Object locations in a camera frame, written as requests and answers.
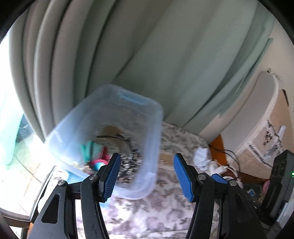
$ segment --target metal screw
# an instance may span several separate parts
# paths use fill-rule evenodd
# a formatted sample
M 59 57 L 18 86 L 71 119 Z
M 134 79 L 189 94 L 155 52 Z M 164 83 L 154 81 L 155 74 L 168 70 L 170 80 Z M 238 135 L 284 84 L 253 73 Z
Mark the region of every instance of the metal screw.
M 65 184 L 65 180 L 61 179 L 58 181 L 58 186 L 63 186 Z
M 198 178 L 199 178 L 200 180 L 205 180 L 205 179 L 206 179 L 206 176 L 205 176 L 204 174 L 199 174 L 199 175 L 198 175 Z
M 234 180 L 231 180 L 231 181 L 229 182 L 229 184 L 230 184 L 231 186 L 233 186 L 233 187 L 237 185 L 236 181 L 234 181 Z
M 92 174 L 92 175 L 90 175 L 90 177 L 89 177 L 90 180 L 95 180 L 95 179 L 97 179 L 97 178 L 98 178 L 98 176 L 97 176 L 96 174 Z

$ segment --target wall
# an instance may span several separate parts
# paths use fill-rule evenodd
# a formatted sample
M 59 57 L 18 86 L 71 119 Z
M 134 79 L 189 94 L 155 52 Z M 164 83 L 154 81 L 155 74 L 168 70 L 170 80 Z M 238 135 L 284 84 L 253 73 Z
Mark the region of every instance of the wall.
M 279 81 L 282 89 L 286 89 L 292 125 L 294 124 L 294 45 L 278 21 L 275 22 L 270 37 L 274 38 L 255 74 L 250 79 L 238 100 L 223 114 L 216 116 L 199 136 L 211 142 L 238 114 L 250 96 L 261 71 L 271 68 L 281 77 Z

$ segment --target curtain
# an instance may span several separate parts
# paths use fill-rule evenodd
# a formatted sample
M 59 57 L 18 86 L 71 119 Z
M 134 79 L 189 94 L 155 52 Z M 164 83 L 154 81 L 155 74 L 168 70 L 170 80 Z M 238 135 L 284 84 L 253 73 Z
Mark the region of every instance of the curtain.
M 107 83 L 157 100 L 166 122 L 199 133 L 238 98 L 275 20 L 256 0 L 37 0 L 28 11 L 42 17 L 14 23 L 11 71 L 41 138 Z

